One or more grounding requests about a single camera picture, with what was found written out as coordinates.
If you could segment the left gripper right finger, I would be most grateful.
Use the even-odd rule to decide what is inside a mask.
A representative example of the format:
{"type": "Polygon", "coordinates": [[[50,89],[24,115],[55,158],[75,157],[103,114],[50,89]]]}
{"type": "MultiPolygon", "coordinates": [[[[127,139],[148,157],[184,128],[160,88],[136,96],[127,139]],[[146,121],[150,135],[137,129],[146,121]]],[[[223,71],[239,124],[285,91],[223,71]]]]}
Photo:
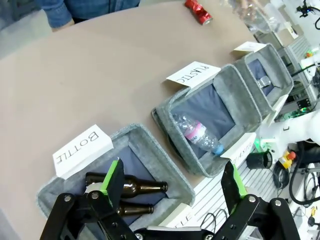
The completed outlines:
{"type": "Polygon", "coordinates": [[[264,240],[300,239],[287,201],[277,197],[267,202],[249,194],[230,161],[225,165],[221,188],[229,217],[214,234],[214,240],[238,240],[248,226],[256,227],[264,240]]]}

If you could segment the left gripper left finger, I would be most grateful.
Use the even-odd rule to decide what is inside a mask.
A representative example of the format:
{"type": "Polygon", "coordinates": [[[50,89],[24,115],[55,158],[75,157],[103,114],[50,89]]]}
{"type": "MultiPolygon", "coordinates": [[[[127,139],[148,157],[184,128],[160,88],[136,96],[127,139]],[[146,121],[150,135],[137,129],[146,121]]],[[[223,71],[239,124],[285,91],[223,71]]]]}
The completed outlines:
{"type": "Polygon", "coordinates": [[[41,240],[78,240],[87,223],[96,223],[106,240],[136,240],[117,213],[124,186],[124,164],[114,160],[99,190],[83,195],[61,193],[49,214],[41,240]]]}

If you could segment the person's left hand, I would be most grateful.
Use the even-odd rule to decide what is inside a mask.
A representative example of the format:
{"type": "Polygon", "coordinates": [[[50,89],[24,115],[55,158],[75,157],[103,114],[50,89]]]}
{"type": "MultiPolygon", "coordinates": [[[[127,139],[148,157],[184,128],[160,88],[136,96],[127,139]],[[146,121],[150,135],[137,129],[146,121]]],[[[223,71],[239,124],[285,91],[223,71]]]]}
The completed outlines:
{"type": "Polygon", "coordinates": [[[243,9],[248,9],[250,7],[258,8],[261,6],[258,0],[240,0],[240,4],[243,9]]]}

